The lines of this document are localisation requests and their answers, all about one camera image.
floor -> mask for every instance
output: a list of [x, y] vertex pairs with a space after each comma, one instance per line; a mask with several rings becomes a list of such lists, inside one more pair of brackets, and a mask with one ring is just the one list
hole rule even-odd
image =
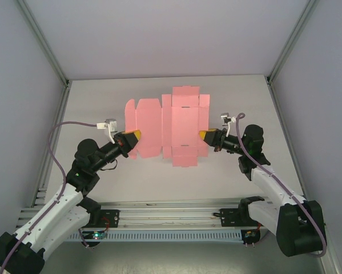
[[230, 243], [63, 243], [41, 274], [323, 274], [318, 259], [285, 257], [276, 238], [255, 248]]

white table surface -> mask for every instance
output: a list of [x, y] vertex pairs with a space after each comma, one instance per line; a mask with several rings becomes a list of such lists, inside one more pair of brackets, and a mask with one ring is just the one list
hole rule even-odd
[[[248, 124], [264, 129], [263, 152], [277, 175], [294, 191], [302, 194], [277, 113], [263, 75], [200, 76], [173, 78], [139, 78], [109, 80], [76, 80], [71, 86], [64, 121], [103, 122], [116, 118], [124, 129], [124, 108], [134, 98], [159, 98], [170, 94], [173, 86], [200, 86], [200, 93], [210, 94], [210, 128], [221, 128], [220, 114], [229, 112], [241, 120], [241, 132]], [[236, 135], [235, 128], [231, 134]], [[66, 172], [71, 168], [78, 143], [86, 138], [107, 142], [103, 130], [77, 125], [61, 129], [55, 155]], [[171, 159], [125, 159], [119, 157], [118, 168], [99, 172], [100, 181], [88, 195], [98, 202], [134, 202], [157, 200], [193, 200], [265, 196], [241, 174], [238, 156], [224, 151], [199, 158], [197, 167], [173, 167]], [[46, 201], [62, 184], [56, 166], [51, 170]]]

white backdrop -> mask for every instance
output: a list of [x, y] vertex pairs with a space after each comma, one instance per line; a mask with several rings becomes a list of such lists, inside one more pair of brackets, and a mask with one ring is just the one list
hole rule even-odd
[[68, 79], [268, 75], [307, 0], [27, 0]]
[[[220, 114], [241, 111], [241, 132], [248, 124], [264, 129], [263, 150], [281, 179], [297, 193], [301, 188], [289, 150], [262, 75], [170, 77], [114, 80], [73, 81], [64, 121], [98, 123], [117, 118], [124, 129], [124, 108], [129, 99], [160, 98], [173, 86], [200, 86], [200, 93], [210, 94], [210, 128], [221, 128]], [[99, 146], [108, 142], [103, 130], [66, 125], [61, 129], [56, 156], [66, 172], [71, 168], [77, 144], [92, 138]], [[156, 200], [191, 200], [243, 198], [263, 192], [240, 172], [238, 156], [225, 151], [199, 158], [197, 167], [173, 167], [171, 159], [162, 156], [148, 159], [119, 157], [118, 168], [99, 172], [100, 181], [89, 194], [98, 202], [134, 202]], [[63, 182], [54, 166], [47, 190], [50, 199]]]

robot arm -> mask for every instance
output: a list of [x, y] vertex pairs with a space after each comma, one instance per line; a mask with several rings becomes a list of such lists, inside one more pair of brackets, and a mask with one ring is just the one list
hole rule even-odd
[[97, 172], [120, 155], [128, 153], [140, 139], [140, 131], [120, 132], [99, 148], [92, 139], [80, 142], [66, 184], [23, 227], [0, 237], [0, 266], [11, 274], [38, 274], [45, 260], [74, 231], [95, 223], [100, 205], [87, 197], [99, 181]]
[[[235, 118], [229, 114], [222, 114], [224, 125], [222, 130], [211, 129], [201, 131], [200, 137], [218, 152], [226, 150], [230, 154], [239, 154], [240, 171], [248, 180], [254, 182], [269, 197], [270, 202], [261, 197], [242, 199], [239, 204], [237, 219], [242, 221], [254, 220], [265, 226], [276, 235], [277, 243], [286, 256], [324, 250], [322, 238], [325, 241], [324, 220], [321, 207], [316, 201], [307, 201], [295, 194], [289, 187], [279, 180], [276, 182], [270, 162], [262, 153], [263, 129], [255, 124], [246, 127], [242, 144], [249, 154], [244, 153], [237, 136], [230, 135], [230, 123]], [[301, 205], [316, 223], [321, 235], [314, 224], [302, 211]]]

white wall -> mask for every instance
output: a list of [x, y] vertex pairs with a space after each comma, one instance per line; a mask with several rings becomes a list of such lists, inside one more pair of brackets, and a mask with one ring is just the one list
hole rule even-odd
[[307, 0], [27, 0], [69, 79], [268, 75]]
[[14, 1], [0, 0], [0, 235], [33, 193], [61, 89]]
[[342, 264], [342, 0], [320, 1], [275, 88]]

